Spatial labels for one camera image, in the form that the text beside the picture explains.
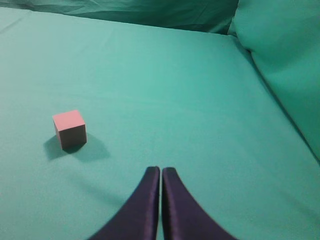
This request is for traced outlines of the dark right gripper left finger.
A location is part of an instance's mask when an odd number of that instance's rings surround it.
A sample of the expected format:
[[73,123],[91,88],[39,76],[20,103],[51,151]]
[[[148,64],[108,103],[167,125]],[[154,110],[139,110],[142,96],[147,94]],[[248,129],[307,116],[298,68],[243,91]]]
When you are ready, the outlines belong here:
[[90,240],[155,240],[160,199],[160,169],[149,166],[117,213]]

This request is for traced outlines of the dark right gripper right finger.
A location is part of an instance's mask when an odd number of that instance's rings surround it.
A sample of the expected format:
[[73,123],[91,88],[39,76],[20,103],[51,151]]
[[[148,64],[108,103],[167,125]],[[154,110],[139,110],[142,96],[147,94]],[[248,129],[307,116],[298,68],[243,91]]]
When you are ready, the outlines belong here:
[[166,240],[234,240],[187,190],[174,167],[162,170],[161,215]]

